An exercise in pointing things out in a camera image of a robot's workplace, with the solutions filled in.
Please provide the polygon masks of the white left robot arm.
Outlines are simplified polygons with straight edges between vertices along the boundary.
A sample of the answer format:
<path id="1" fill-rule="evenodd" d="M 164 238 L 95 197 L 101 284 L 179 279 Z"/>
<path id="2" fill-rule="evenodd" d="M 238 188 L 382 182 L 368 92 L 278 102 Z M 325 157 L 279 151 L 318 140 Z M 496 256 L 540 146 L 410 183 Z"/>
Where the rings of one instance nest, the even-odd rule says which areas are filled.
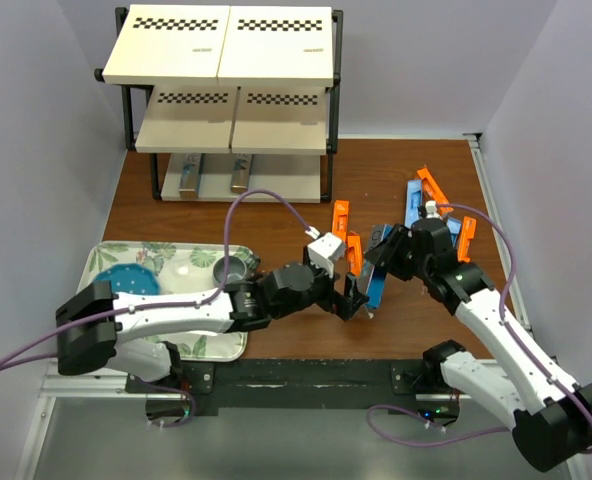
<path id="1" fill-rule="evenodd" d="M 78 376 L 110 368 L 172 392 L 183 380 L 179 352 L 149 337 L 250 332 L 312 305 L 349 320 L 369 298 L 353 274 L 346 275 L 343 291 L 335 288 L 337 278 L 311 263 L 292 262 L 194 294 L 115 293 L 108 281 L 92 283 L 56 311 L 58 372 Z"/>

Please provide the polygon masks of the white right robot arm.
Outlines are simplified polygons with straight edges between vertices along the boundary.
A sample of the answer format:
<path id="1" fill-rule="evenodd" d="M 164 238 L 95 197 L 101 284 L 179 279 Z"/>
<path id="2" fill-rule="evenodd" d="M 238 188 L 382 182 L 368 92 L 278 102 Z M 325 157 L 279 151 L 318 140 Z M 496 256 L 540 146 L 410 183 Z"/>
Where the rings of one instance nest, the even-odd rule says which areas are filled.
<path id="1" fill-rule="evenodd" d="M 490 278 L 462 262 L 445 222 L 395 225 L 366 260 L 400 279 L 420 279 L 430 296 L 465 325 L 502 368 L 496 374 L 454 341 L 423 355 L 424 386 L 469 395 L 511 433 L 523 458 L 547 472 L 592 453 L 592 384 L 581 385 L 550 358 L 506 308 Z"/>

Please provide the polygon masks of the metallic blue toothpaste box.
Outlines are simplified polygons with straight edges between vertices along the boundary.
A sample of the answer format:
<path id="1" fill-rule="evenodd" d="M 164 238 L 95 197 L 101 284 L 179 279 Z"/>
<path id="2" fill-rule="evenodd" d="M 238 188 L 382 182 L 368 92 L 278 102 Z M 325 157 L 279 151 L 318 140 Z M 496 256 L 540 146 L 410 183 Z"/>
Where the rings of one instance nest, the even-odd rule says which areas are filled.
<path id="1" fill-rule="evenodd" d="M 371 229 L 369 241 L 367 247 L 365 248 L 365 253 L 376 247 L 389 235 L 391 230 L 392 226 L 389 224 L 374 225 Z M 367 259 L 364 259 L 358 287 L 361 293 L 364 293 L 368 296 L 368 301 L 363 306 L 363 310 L 369 318 L 374 316 L 374 312 L 381 304 L 386 276 L 387 273 L 385 270 L 382 268 L 377 268 Z"/>

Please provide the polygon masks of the silver blue toothpaste box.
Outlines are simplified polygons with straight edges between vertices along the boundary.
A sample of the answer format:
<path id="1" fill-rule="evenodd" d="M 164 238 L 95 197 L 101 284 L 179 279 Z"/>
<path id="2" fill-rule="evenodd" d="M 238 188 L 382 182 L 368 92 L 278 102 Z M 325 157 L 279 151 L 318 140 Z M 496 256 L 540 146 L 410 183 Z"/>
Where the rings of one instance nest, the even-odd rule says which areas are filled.
<path id="1" fill-rule="evenodd" d="M 182 200 L 192 200 L 199 196 L 204 155 L 186 154 L 183 157 L 179 195 Z"/>
<path id="2" fill-rule="evenodd" d="M 230 191 L 234 194 L 245 193 L 249 188 L 252 154 L 237 154 L 230 179 Z"/>

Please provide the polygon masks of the orange toothpaste box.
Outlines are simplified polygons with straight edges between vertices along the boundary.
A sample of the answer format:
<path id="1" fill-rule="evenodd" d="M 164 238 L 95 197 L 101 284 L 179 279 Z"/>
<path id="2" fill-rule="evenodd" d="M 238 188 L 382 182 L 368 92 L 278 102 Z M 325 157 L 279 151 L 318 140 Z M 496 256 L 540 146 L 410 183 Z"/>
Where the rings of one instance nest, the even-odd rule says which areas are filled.
<path id="1" fill-rule="evenodd" d="M 361 237 L 355 232 L 347 234 L 346 258 L 349 272 L 352 275 L 359 277 L 362 272 L 364 257 Z"/>
<path id="2" fill-rule="evenodd" d="M 333 206 L 332 234 L 343 243 L 347 242 L 350 202 L 336 200 Z"/>
<path id="3" fill-rule="evenodd" d="M 417 177 L 421 180 L 424 199 L 427 201 L 434 201 L 438 205 L 438 210 L 441 215 L 451 214 L 453 209 L 448 206 L 449 201 L 431 174 L 429 168 L 423 167 L 418 169 Z"/>
<path id="4" fill-rule="evenodd" d="M 457 255 L 460 262 L 468 263 L 471 261 L 469 249 L 471 242 L 475 238 L 477 220 L 473 217 L 465 216 L 458 240 Z"/>

